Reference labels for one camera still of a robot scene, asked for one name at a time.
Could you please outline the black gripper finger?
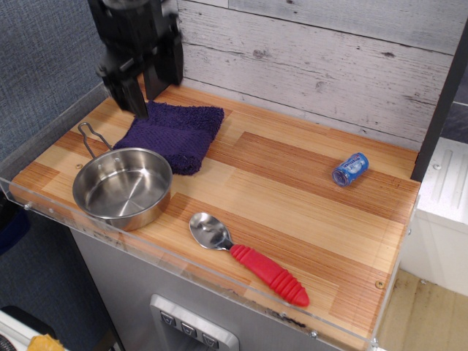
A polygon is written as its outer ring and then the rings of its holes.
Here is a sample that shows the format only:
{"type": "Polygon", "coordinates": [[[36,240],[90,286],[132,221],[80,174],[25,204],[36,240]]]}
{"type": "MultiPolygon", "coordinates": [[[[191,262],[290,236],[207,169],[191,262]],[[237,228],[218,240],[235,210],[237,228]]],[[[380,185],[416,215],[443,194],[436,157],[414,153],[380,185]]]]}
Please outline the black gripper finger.
{"type": "Polygon", "coordinates": [[[180,38],[163,42],[156,52],[157,77],[170,84],[180,85],[183,80],[183,48],[180,38]]]}
{"type": "Polygon", "coordinates": [[[121,80],[116,101],[122,110],[134,113],[136,118],[147,119],[148,111],[137,78],[121,80]]]}

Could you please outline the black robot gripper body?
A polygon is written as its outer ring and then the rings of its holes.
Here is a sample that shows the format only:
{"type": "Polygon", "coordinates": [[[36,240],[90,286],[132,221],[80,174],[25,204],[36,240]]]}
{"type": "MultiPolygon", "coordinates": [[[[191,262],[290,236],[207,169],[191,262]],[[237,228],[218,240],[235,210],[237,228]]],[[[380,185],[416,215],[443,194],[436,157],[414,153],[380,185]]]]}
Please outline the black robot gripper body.
{"type": "Polygon", "coordinates": [[[89,1],[88,5],[105,54],[97,66],[97,74],[115,99],[121,80],[143,74],[145,44],[144,13],[146,1],[89,1]]]}

